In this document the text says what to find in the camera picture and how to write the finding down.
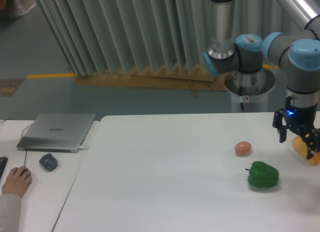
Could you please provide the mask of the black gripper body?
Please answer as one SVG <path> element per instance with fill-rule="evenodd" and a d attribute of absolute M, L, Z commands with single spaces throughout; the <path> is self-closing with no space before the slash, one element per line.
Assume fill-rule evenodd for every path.
<path fill-rule="evenodd" d="M 320 133 L 319 128 L 314 127 L 316 118 L 316 104 L 311 107 L 297 107 L 293 105 L 294 97 L 285 98 L 284 108 L 275 111 L 272 126 L 277 130 L 289 130 L 301 139 L 310 133 Z"/>

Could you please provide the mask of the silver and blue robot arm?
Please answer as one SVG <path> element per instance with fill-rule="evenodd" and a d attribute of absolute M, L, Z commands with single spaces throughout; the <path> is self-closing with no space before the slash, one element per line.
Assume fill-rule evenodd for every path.
<path fill-rule="evenodd" d="M 320 92 L 320 8 L 314 0 L 276 0 L 300 28 L 295 34 L 271 33 L 265 39 L 251 34 L 231 41 L 236 0 L 210 0 L 211 42 L 203 54 L 208 72 L 219 76 L 235 72 L 235 91 L 249 95 L 253 87 L 264 87 L 267 59 L 287 73 L 285 106 L 275 111 L 272 125 L 280 142 L 287 131 L 301 138 L 296 146 L 306 159 L 320 154 L 320 131 L 314 127 Z"/>

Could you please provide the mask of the person's hand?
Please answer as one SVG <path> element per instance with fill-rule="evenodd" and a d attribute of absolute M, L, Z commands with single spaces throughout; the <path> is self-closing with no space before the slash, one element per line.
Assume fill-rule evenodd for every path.
<path fill-rule="evenodd" d="M 26 180 L 22 180 L 20 178 L 20 173 L 24 169 L 27 168 L 25 166 L 21 166 L 10 170 L 4 185 L 1 187 L 2 194 L 14 194 L 20 198 L 23 197 L 27 188 L 32 182 L 32 175 L 30 175 Z"/>

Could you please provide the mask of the beige sleeved forearm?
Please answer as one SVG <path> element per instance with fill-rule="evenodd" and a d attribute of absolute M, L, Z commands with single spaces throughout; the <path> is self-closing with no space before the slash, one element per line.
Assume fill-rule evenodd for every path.
<path fill-rule="evenodd" d="M 21 212 L 21 198 L 16 194 L 0 196 L 0 230 L 18 231 Z"/>

